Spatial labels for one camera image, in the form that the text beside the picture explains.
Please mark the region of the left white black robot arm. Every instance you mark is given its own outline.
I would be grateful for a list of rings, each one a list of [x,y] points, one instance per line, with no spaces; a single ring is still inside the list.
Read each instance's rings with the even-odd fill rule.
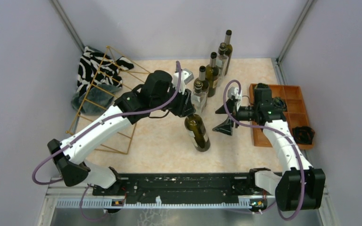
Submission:
[[[75,135],[63,141],[49,141],[48,149],[65,185],[72,187],[85,182],[100,186],[111,195],[120,193],[123,183],[116,170],[90,163],[86,157],[114,134],[149,117],[153,111],[169,111],[180,118],[193,114],[192,92],[186,88],[193,79],[193,73],[187,69],[174,75],[156,70]]]

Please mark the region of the dark green wine bottle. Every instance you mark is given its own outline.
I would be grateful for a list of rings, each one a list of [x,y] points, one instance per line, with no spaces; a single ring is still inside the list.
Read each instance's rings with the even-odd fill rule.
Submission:
[[[201,116],[198,114],[187,116],[184,120],[184,126],[196,150],[199,152],[208,151],[211,143]]]

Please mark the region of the dark labelled wine bottle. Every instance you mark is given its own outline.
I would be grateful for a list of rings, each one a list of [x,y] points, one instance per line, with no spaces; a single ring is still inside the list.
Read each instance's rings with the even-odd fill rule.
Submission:
[[[204,65],[199,67],[199,76],[198,80],[201,81],[203,87],[202,90],[208,94],[209,91],[209,81],[206,79],[206,67]]]

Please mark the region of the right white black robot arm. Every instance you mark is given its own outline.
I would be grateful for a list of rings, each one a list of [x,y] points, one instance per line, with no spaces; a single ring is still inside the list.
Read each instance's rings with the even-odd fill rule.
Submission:
[[[216,114],[226,114],[227,120],[214,128],[225,134],[232,129],[247,127],[248,121],[253,129],[260,129],[270,141],[282,166],[279,176],[267,168],[250,170],[247,189],[252,194],[262,190],[274,195],[280,211],[313,210],[321,206],[325,173],[316,169],[301,153],[295,142],[285,114],[274,105],[272,90],[268,85],[259,83],[254,88],[254,103],[242,106],[241,84],[233,87],[228,83],[223,93],[223,106]]]

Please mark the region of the clear glass liquor bottle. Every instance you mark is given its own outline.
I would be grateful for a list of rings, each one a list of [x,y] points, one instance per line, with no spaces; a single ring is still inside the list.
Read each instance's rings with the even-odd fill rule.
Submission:
[[[207,93],[203,91],[203,83],[200,80],[194,82],[194,92],[191,96],[191,102],[196,114],[202,115],[207,104]]]

